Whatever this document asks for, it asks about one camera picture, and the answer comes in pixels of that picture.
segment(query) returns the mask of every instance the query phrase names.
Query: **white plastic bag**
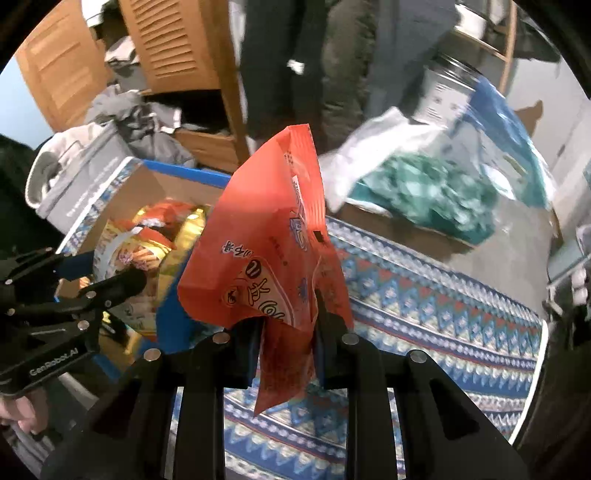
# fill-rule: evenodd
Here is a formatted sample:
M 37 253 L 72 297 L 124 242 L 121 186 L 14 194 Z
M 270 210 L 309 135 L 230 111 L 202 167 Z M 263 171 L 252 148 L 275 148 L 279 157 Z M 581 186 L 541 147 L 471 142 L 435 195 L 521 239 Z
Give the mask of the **white plastic bag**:
M 424 151 L 442 131 L 434 125 L 411 125 L 396 107 L 366 121 L 342 147 L 318 159 L 329 209 L 338 211 L 355 183 L 390 155 Z

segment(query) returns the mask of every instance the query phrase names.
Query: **gray bag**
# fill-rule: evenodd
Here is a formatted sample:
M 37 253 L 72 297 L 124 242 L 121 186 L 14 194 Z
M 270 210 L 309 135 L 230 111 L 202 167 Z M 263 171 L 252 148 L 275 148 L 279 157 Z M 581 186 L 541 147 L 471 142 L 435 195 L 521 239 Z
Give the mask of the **gray bag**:
M 100 194 L 125 159 L 133 156 L 118 134 L 115 123 L 109 122 L 61 172 L 37 208 L 37 215 L 46 218 L 60 232 L 68 233 L 86 206 L 96 201 L 95 196 Z

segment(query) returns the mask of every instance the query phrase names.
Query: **geometric pattern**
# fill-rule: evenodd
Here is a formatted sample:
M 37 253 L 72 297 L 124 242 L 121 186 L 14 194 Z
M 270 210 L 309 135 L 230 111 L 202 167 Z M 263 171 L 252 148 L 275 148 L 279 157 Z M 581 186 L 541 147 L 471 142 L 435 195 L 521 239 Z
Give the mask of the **geometric pattern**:
M 426 351 L 509 438 L 524 409 L 540 350 L 531 310 L 410 249 L 327 218 L 341 260 L 355 331 L 378 348 Z M 226 467 L 252 479 L 341 480 L 346 390 L 312 381 L 305 395 L 253 417 L 258 379 L 226 389 Z M 404 450 L 389 392 L 399 476 Z

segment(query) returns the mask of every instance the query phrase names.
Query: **human hand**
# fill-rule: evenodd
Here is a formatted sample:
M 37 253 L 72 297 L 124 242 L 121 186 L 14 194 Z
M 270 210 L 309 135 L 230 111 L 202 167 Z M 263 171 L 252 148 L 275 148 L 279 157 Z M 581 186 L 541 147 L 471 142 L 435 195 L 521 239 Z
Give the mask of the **human hand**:
M 38 434 L 47 428 L 48 407 L 45 390 L 38 388 L 20 398 L 0 397 L 0 422 L 17 422 L 25 433 Z

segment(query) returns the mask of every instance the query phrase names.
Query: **wooden drawer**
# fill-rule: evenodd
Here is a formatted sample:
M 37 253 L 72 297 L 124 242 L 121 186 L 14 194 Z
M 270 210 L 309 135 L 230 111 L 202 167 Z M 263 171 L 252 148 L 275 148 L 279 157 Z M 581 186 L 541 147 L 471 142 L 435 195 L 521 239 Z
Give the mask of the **wooden drawer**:
M 195 156 L 201 165 L 229 173 L 236 171 L 239 166 L 232 136 L 202 134 L 179 129 L 174 133 L 174 137 Z

